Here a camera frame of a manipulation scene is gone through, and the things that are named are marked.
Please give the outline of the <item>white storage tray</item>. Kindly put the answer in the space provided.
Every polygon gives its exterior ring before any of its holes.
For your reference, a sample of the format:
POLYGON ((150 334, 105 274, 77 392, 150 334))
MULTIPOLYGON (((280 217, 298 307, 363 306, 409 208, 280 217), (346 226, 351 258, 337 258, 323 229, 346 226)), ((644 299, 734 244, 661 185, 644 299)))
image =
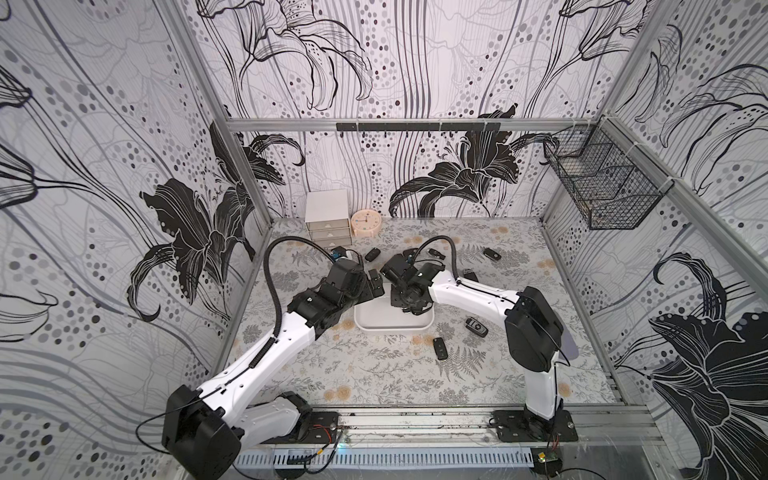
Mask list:
POLYGON ((409 335, 426 332, 434 323, 435 312, 429 310, 421 315, 403 312, 391 305, 391 295, 357 304, 353 308, 355 325, 371 335, 409 335))

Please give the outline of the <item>silver black bmw key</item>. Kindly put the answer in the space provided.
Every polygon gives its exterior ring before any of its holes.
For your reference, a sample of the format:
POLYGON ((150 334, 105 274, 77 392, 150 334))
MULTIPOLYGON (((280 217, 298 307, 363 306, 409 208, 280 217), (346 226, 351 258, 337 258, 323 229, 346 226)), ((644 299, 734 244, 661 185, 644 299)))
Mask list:
POLYGON ((484 324, 482 324, 479 320, 473 317, 467 318, 465 320, 465 327, 472 334, 480 338, 485 338, 489 333, 488 328, 484 324))

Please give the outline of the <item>black car key front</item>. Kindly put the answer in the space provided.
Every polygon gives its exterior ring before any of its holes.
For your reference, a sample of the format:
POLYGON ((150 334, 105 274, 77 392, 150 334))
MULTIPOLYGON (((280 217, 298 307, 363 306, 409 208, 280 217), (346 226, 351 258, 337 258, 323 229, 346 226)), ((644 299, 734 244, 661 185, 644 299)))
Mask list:
POLYGON ((432 340, 432 345, 433 345, 436 359, 438 361, 445 361, 448 359, 449 357, 448 349, 443 338, 435 337, 432 340))

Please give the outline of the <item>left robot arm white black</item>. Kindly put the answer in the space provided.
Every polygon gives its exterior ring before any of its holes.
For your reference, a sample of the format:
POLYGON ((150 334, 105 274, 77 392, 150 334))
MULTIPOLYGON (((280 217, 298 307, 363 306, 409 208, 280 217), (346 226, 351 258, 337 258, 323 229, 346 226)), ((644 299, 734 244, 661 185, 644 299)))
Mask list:
POLYGON ((276 332, 197 388, 178 387, 168 398, 161 444, 194 479, 219 479, 244 448, 286 437, 310 407, 293 393, 253 406, 266 383, 357 304, 385 293, 383 278, 339 258, 320 283, 278 308, 276 332))

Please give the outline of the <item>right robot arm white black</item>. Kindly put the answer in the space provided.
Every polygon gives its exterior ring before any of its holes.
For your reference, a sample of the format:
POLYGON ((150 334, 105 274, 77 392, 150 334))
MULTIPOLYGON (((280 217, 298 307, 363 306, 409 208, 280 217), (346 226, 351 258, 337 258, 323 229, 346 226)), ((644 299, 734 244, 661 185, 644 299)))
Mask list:
POLYGON ((561 353, 564 327, 541 291, 502 290, 465 277, 444 265, 420 267, 397 254, 381 269, 392 286, 393 305, 413 315, 434 305, 448 305, 505 329, 508 350, 525 375, 528 415, 551 421, 560 408, 555 364, 561 353))

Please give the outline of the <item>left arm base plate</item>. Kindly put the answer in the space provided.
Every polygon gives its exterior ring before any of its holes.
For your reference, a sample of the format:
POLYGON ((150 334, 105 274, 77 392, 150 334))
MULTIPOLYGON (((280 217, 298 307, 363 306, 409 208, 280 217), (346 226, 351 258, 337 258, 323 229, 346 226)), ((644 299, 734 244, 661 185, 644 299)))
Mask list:
POLYGON ((336 441, 338 425, 337 411, 313 411, 303 415, 290 433, 265 440, 263 444, 330 445, 336 441))

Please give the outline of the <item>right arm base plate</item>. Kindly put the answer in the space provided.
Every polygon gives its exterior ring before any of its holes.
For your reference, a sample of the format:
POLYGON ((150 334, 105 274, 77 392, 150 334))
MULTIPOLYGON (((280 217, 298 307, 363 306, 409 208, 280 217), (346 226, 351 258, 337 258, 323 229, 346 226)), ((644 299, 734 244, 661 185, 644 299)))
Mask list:
POLYGON ((520 442, 576 442, 579 440, 575 423, 569 411, 559 409, 549 420, 542 420, 528 410, 495 410, 489 420, 499 441, 520 442))

